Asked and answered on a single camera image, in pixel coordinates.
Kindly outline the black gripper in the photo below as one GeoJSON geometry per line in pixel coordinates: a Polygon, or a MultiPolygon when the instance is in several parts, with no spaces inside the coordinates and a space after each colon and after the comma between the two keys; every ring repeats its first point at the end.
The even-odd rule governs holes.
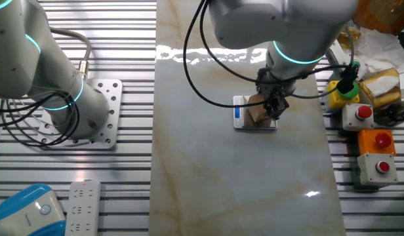
{"type": "Polygon", "coordinates": [[[284,96],[290,96],[296,89],[294,81],[281,80],[273,76],[268,68],[260,68],[256,78],[256,89],[264,95],[264,108],[268,117],[278,120],[289,107],[284,96]]]}

